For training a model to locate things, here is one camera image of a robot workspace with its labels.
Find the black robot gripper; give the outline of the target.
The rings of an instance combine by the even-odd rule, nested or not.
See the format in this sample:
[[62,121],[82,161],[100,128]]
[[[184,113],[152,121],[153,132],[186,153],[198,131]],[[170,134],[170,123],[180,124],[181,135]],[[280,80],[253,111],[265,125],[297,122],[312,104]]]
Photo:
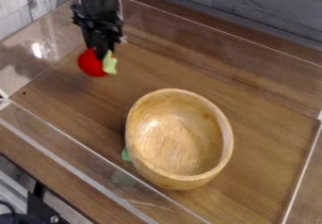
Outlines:
[[114,51],[120,43],[121,14],[118,0],[78,0],[70,5],[73,23],[80,27],[86,48],[96,51],[96,41],[100,40],[98,58],[108,51]]

